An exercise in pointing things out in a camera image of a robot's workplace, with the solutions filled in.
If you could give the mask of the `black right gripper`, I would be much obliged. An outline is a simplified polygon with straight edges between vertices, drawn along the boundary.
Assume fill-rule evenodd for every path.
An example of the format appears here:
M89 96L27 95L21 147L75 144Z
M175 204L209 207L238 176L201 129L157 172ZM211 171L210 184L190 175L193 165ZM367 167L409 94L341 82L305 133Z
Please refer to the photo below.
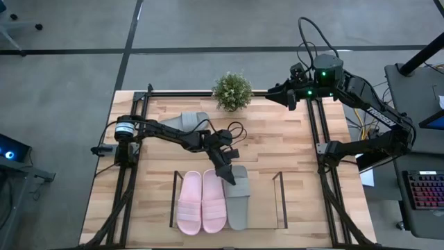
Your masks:
M301 99L309 96L309 88L313 81L307 77L301 62L290 67L290 78L283 83L276 83L274 87L267 90L266 99L283 106L289 110L295 110Z

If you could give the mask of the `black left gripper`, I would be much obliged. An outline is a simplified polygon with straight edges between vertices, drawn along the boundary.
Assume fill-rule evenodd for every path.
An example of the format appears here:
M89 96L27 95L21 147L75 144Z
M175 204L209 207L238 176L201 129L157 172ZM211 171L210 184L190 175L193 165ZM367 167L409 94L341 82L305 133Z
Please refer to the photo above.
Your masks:
M216 168L216 175L236 185L231 160L239 158L239 150L231 147L233 136L229 130L219 130L204 138L204 149Z

